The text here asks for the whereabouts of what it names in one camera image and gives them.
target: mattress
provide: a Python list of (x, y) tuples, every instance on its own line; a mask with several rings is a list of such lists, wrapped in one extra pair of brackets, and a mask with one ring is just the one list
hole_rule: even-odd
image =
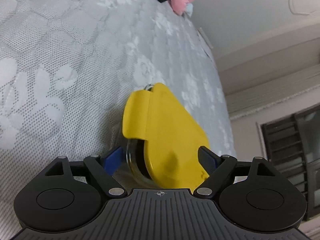
[(0, 0), (0, 239), (20, 230), (15, 195), (59, 155), (122, 141), (134, 90), (162, 82), (235, 155), (218, 72), (191, 21), (157, 0)]

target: yellow flap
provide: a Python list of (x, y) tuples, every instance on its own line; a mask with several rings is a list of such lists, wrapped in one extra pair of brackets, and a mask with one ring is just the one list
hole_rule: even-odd
[(206, 134), (165, 85), (132, 93), (125, 108), (123, 134), (145, 140), (145, 164), (156, 184), (193, 192), (209, 177), (198, 161), (198, 148), (209, 148)]
[(124, 108), (122, 133), (130, 139), (147, 140), (147, 122), (151, 92), (138, 90), (128, 98)]

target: yellow object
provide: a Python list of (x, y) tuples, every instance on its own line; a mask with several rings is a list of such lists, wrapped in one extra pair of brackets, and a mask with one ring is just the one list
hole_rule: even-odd
[(145, 140), (144, 161), (160, 187), (193, 192), (209, 177), (198, 161), (198, 148), (209, 148), (207, 136), (164, 84), (130, 95), (122, 132), (128, 139)]

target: blue object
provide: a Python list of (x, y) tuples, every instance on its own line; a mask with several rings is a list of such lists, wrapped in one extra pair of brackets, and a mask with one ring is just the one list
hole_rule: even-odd
[(124, 159), (124, 151), (122, 147), (112, 150), (111, 154), (104, 160), (103, 169), (112, 176), (113, 173), (120, 167)]

